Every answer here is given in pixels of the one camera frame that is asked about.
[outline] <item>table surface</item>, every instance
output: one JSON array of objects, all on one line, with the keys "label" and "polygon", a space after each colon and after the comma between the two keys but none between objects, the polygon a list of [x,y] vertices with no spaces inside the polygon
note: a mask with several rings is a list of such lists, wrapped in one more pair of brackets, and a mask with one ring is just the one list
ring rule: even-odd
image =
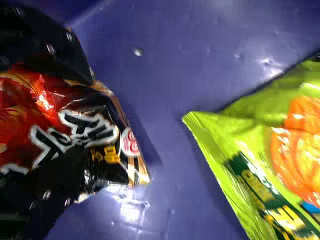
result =
[{"label": "table surface", "polygon": [[320,4],[24,2],[77,33],[96,78],[119,97],[152,176],[150,186],[108,187],[72,205],[47,239],[248,239],[181,117],[216,111],[317,49]]}]

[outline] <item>plastic packaging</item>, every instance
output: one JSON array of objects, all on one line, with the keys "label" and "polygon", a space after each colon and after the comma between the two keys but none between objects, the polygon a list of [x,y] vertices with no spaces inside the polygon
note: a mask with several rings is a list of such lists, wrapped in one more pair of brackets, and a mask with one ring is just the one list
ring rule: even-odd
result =
[{"label": "plastic packaging", "polygon": [[19,64],[0,73],[0,174],[34,199],[56,189],[77,199],[110,184],[150,182],[137,140],[109,89]]},{"label": "plastic packaging", "polygon": [[320,239],[320,62],[183,121],[250,239]]}]

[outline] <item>purple table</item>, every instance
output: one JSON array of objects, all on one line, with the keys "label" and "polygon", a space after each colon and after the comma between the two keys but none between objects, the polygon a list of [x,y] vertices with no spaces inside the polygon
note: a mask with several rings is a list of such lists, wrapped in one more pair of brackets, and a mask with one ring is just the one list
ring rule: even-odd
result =
[{"label": "purple table", "polygon": [[148,187],[74,204],[47,239],[248,239],[181,117],[221,108],[318,48],[319,1],[25,2],[77,33],[152,176]]}]

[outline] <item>lime green bag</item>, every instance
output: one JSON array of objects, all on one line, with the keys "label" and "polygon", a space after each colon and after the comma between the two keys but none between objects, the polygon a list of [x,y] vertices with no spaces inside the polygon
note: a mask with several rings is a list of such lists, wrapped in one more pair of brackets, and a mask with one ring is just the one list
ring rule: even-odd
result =
[{"label": "lime green bag", "polygon": [[182,120],[250,239],[320,239],[320,62]]}]

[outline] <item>green label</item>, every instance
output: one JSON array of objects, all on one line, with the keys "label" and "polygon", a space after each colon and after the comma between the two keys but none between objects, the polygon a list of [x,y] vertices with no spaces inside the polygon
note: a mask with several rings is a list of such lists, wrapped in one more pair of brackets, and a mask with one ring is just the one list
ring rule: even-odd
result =
[{"label": "green label", "polygon": [[320,236],[320,232],[293,207],[240,152],[226,163],[226,167],[250,194],[262,218],[274,228],[278,239],[308,240]]}]

